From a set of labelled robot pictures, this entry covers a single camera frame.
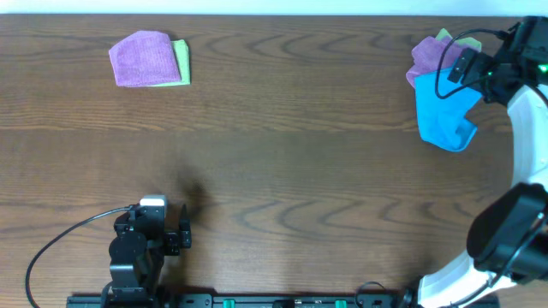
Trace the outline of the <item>blue microfiber cloth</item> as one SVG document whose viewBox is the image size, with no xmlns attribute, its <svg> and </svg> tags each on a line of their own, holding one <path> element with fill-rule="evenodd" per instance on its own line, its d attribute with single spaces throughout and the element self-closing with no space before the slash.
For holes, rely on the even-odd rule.
<svg viewBox="0 0 548 308">
<path fill-rule="evenodd" d="M 477 126 L 466 115 L 482 95 L 465 88 L 449 98 L 440 99 L 434 89 L 435 78 L 436 73 L 431 72 L 414 79 L 420 137 L 446 151 L 463 151 L 477 131 Z"/>
</svg>

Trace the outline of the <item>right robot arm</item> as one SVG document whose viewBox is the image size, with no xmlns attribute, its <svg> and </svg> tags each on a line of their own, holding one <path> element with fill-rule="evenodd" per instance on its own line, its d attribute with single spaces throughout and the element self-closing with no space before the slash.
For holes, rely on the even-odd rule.
<svg viewBox="0 0 548 308">
<path fill-rule="evenodd" d="M 472 223 L 467 248 L 423 276 L 402 307 L 496 307 L 494 293 L 547 278 L 547 19 L 527 16 L 506 31 L 493 56 L 466 48 L 452 66 L 415 83 L 417 103 L 447 111 L 459 133 L 468 125 L 454 99 L 465 95 L 505 107 L 513 134 L 510 189 Z"/>
</svg>

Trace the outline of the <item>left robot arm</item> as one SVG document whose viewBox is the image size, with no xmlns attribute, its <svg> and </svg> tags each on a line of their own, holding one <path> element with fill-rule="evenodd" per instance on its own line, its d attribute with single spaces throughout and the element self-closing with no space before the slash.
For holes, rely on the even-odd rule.
<svg viewBox="0 0 548 308">
<path fill-rule="evenodd" d="M 178 228 L 165 227 L 165 207 L 132 204 L 114 223 L 109 246 L 111 282 L 100 296 L 102 307 L 170 307 L 172 295 L 159 285 L 164 259 L 192 246 L 187 207 Z"/>
</svg>

